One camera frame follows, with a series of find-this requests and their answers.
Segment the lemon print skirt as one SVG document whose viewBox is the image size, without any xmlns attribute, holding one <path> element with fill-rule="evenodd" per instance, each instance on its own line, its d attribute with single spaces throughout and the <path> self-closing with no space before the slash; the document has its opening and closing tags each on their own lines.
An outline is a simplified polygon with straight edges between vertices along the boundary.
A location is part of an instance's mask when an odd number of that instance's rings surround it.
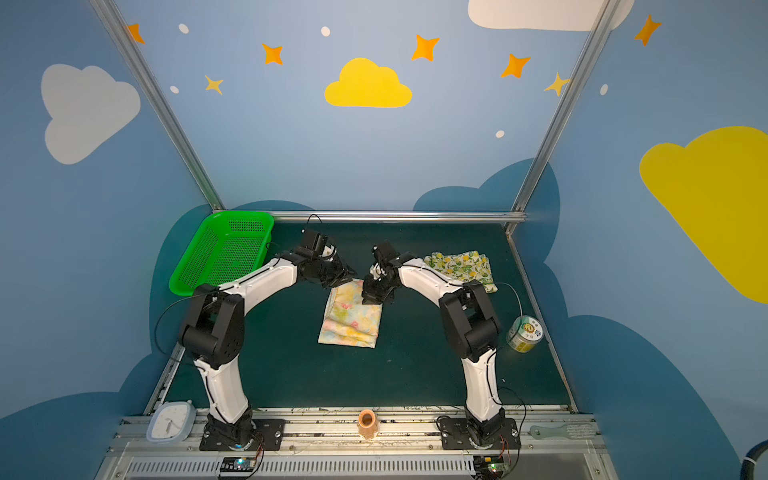
<svg viewBox="0 0 768 480">
<path fill-rule="evenodd" d="M 440 274 L 461 283 L 476 280 L 489 294 L 498 291 L 493 280 L 490 260 L 476 250 L 453 255 L 433 252 L 424 258 L 424 262 Z"/>
</svg>

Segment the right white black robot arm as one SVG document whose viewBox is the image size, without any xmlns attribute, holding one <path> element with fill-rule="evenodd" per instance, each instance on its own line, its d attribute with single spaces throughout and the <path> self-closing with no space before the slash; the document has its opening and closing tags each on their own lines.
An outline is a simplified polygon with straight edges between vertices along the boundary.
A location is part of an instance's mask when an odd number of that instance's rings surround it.
<svg viewBox="0 0 768 480">
<path fill-rule="evenodd" d="M 404 287 L 438 307 L 446 340 L 463 368 L 470 437 L 477 445 L 491 443 L 505 423 L 506 412 L 496 377 L 502 324 L 489 294 L 479 281 L 452 279 L 409 253 L 387 253 L 380 245 L 373 248 L 373 256 L 363 282 L 363 302 L 389 302 Z"/>
</svg>

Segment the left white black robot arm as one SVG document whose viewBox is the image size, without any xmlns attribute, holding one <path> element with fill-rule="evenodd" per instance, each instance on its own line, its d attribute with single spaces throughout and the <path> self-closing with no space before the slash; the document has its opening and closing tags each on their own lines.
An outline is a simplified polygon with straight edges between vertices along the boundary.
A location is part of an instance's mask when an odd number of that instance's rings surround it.
<svg viewBox="0 0 768 480">
<path fill-rule="evenodd" d="M 254 439 L 252 407 L 244 393 L 239 356 L 245 317 L 258 304 L 298 282 L 323 288 L 350 282 L 355 270 L 340 255 L 283 252 L 258 270 L 218 286 L 203 284 L 190 304 L 178 343 L 193 358 L 209 402 L 207 431 L 229 449 Z"/>
</svg>

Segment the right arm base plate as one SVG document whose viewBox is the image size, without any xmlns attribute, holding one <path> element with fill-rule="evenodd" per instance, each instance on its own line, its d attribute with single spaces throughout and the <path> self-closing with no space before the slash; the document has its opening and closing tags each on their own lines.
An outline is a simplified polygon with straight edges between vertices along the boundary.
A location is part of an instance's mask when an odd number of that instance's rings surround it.
<svg viewBox="0 0 768 480">
<path fill-rule="evenodd" d="M 514 419 L 505 419 L 500 429 L 481 443 L 472 440 L 465 418 L 441 415 L 436 418 L 435 425 L 444 450 L 517 450 L 521 447 L 520 432 Z"/>
</svg>

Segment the pink floral skirt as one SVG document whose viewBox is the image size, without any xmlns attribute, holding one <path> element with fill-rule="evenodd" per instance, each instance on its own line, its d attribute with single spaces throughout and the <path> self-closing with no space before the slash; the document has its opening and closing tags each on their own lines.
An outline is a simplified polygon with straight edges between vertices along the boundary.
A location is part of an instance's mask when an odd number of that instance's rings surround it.
<svg viewBox="0 0 768 480">
<path fill-rule="evenodd" d="M 359 348 L 376 347 L 383 307 L 363 302 L 363 281 L 354 279 L 331 290 L 318 342 Z"/>
</svg>

